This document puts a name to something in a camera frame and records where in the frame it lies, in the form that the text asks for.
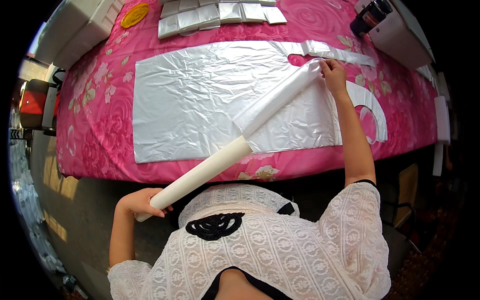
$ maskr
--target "black trim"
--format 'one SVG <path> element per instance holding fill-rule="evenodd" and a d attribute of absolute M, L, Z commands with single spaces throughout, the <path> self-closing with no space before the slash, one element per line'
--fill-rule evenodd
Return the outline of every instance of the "black trim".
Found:
<path fill-rule="evenodd" d="M 220 276 L 225 270 L 229 269 L 235 269 L 241 271 L 244 275 L 245 278 L 247 278 L 248 282 L 250 282 L 251 285 L 259 289 L 262 293 L 265 295 L 269 296 L 272 299 L 275 300 L 291 300 L 292 298 L 288 297 L 278 289 L 274 288 L 273 286 L 258 280 L 257 278 L 253 277 L 252 275 L 248 274 L 247 272 L 231 266 L 229 268 L 223 269 L 218 275 L 215 277 L 214 281 L 212 282 L 212 285 L 208 288 L 207 292 L 205 295 L 202 297 L 202 300 L 214 300 L 217 293 L 218 293 L 218 285 L 220 284 Z"/>
<path fill-rule="evenodd" d="M 375 183 L 373 183 L 373 181 L 369 180 L 369 179 L 362 179 L 362 180 L 359 180 L 359 181 L 356 181 L 354 183 L 360 183 L 360 182 L 368 182 L 369 184 L 373 185 L 375 188 L 377 188 L 377 185 Z"/>
<path fill-rule="evenodd" d="M 287 204 L 282 206 L 282 208 L 280 208 L 277 211 L 277 214 L 279 214 L 279 215 L 291 215 L 291 214 L 293 214 L 294 211 L 295 211 L 295 209 L 293 208 L 292 202 L 288 202 Z"/>

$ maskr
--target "table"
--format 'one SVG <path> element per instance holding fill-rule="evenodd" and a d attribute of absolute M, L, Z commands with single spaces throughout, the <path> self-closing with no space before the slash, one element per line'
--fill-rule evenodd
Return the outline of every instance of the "table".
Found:
<path fill-rule="evenodd" d="M 126 12 L 138 3 L 150 6 L 148 15 L 131 28 L 120 27 Z M 342 0 L 278 0 L 288 23 L 280 25 L 224 24 L 192 36 L 159 40 L 161 6 L 157 0 L 132 0 L 118 15 L 110 37 L 86 53 L 67 72 L 57 119 L 57 161 L 65 176 L 171 183 L 201 160 L 136 164 L 133 156 L 132 102 L 135 62 L 169 51 L 233 40 L 302 42 L 307 39 L 363 53 L 376 68 L 345 63 L 347 80 L 372 91 L 385 113 L 388 141 L 372 145 L 375 160 L 396 156 L 437 140 L 437 92 L 416 71 L 409 71 L 378 51 L 365 36 L 353 35 L 349 23 L 355 2 Z M 311 58 L 292 55 L 300 66 Z M 367 136 L 375 123 L 367 108 L 357 108 Z M 322 147 L 249 156 L 212 181 L 285 180 L 342 168 L 342 147 Z"/>

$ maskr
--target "white cylindrical roller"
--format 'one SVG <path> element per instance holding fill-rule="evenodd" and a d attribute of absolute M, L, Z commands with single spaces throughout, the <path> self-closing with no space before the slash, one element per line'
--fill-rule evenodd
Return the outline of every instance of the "white cylindrical roller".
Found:
<path fill-rule="evenodd" d="M 150 205 L 158 209 L 168 207 L 250 153 L 252 149 L 245 138 L 240 136 L 153 196 Z M 135 219 L 143 222 L 151 216 L 136 214 Z"/>

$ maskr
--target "woman's right hand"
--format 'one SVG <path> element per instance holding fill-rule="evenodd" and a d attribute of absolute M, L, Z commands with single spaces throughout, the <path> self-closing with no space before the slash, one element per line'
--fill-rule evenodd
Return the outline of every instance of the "woman's right hand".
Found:
<path fill-rule="evenodd" d="M 167 210 L 173 210 L 171 205 L 164 210 L 150 206 L 150 199 L 158 194 L 161 190 L 161 188 L 146 188 L 128 194 L 118 201 L 117 208 L 121 208 L 124 212 L 132 216 L 134 214 L 149 214 L 163 218 L 167 213 Z"/>
<path fill-rule="evenodd" d="M 347 73 L 338 61 L 333 59 L 321 60 L 320 67 L 322 68 L 322 77 L 328 90 L 332 93 L 335 100 L 343 95 L 347 95 Z"/>

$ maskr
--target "plastic strip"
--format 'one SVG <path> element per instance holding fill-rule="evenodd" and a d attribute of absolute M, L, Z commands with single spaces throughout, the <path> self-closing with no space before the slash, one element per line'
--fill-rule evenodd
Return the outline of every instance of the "plastic strip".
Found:
<path fill-rule="evenodd" d="M 240 128 L 242 135 L 248 139 L 273 114 L 315 79 L 320 74 L 320 60 L 323 59 L 313 59 L 304 64 L 236 116 L 233 122 Z"/>
<path fill-rule="evenodd" d="M 342 60 L 350 63 L 357 63 L 375 67 L 375 62 L 370 56 L 337 49 L 329 46 L 327 43 L 306 40 L 302 43 L 303 53 L 311 56 L 327 57 L 336 60 Z"/>

